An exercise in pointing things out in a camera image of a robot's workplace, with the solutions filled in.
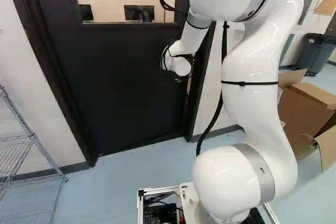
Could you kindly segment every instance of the gray trash can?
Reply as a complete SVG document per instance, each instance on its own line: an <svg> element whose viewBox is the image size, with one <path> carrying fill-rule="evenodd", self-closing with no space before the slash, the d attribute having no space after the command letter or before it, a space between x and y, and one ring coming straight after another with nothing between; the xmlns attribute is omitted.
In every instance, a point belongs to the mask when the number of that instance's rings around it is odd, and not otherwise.
<svg viewBox="0 0 336 224"><path fill-rule="evenodd" d="M323 34L306 34L303 37L303 46L299 58L295 63L296 69L308 68L306 75L314 75L311 69L315 68L314 66L317 61L320 62L318 59L322 50L324 37Z"/></svg>
<svg viewBox="0 0 336 224"><path fill-rule="evenodd" d="M336 37L306 34L295 67L297 69L308 68L306 76L315 76L323 69L335 48Z"/></svg>

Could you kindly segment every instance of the white wall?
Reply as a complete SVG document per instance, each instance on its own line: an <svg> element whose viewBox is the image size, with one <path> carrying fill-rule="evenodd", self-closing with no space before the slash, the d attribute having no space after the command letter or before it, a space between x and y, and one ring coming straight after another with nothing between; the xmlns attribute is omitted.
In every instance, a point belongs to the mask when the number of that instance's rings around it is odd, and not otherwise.
<svg viewBox="0 0 336 224"><path fill-rule="evenodd" d="M0 5L0 84L59 166L84 162L85 158L35 58L13 0L0 0ZM0 135L19 132L22 128L0 100ZM49 168L35 148L19 173Z"/></svg>
<svg viewBox="0 0 336 224"><path fill-rule="evenodd" d="M332 16L312 14L309 22L302 29L294 29L294 38L291 42L288 51L281 63L282 66L294 64L298 57L298 50L300 49L302 38L307 33L324 34L329 26Z"/></svg>
<svg viewBox="0 0 336 224"><path fill-rule="evenodd" d="M330 61L336 62L336 50L334 50L334 53L331 55Z"/></svg>

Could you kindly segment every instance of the baseboard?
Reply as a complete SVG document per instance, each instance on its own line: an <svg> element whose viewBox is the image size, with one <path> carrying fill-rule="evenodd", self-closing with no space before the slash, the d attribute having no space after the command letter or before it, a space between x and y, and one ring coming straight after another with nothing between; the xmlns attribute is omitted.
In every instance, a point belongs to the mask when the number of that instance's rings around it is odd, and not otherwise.
<svg viewBox="0 0 336 224"><path fill-rule="evenodd" d="M291 69L294 65L283 65L279 67L279 70Z"/></svg>
<svg viewBox="0 0 336 224"><path fill-rule="evenodd" d="M243 128L240 127L238 124L232 125L232 126L229 126L229 127L219 129L219 130L210 131L209 134L205 137L205 139L220 136L220 135L224 135L224 134L230 133L232 131L238 131L238 130L242 130L242 129ZM198 141L198 139L200 139L200 136L201 136L201 134L192 136L190 142L191 143L196 143Z"/></svg>
<svg viewBox="0 0 336 224"><path fill-rule="evenodd" d="M331 61L331 60L328 60L328 64L333 65L333 66L336 66L336 62Z"/></svg>
<svg viewBox="0 0 336 224"><path fill-rule="evenodd" d="M81 170L87 170L89 168L90 166L86 162L83 162L83 163L78 163L78 164L73 164L73 165L62 166L60 167L60 170L64 174L70 174L70 173L80 172ZM13 180L37 178L37 177L48 176L52 174L56 174L54 169L40 170L38 172L33 172L33 173L18 174L14 177Z"/></svg>

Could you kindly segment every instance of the floor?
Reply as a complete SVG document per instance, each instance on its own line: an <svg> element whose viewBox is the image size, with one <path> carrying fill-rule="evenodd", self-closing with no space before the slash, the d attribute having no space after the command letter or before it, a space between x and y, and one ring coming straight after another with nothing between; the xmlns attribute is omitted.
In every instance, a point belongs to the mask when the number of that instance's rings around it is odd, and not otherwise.
<svg viewBox="0 0 336 224"><path fill-rule="evenodd" d="M326 65L306 82L336 94L336 67ZM205 141L202 150L244 140L242 131ZM196 144L183 138L113 154L95 168L70 174L65 183L54 224L136 224L137 190L190 182ZM335 223L336 166L320 175L317 152L299 163L297 188L271 203L280 223Z"/></svg>

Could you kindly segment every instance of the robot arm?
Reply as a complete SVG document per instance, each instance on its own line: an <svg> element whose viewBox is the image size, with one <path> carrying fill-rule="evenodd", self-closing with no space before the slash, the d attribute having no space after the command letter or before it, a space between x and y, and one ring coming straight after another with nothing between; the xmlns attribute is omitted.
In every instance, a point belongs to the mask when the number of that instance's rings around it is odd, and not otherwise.
<svg viewBox="0 0 336 224"><path fill-rule="evenodd" d="M191 71L190 63L178 55L191 55L199 49L211 20L195 17L189 12L185 22L182 37L163 51L161 67L175 72L178 76L186 76Z"/></svg>
<svg viewBox="0 0 336 224"><path fill-rule="evenodd" d="M190 6L200 20L245 23L242 42L223 62L221 81L225 108L244 128L246 140L206 151L193 166L202 207L217 223L240 223L251 208L287 194L297 181L296 159L277 111L276 84L281 49L298 22L303 0L190 0ZM195 52L204 32L186 24L185 36L170 47L179 48L173 54Z"/></svg>

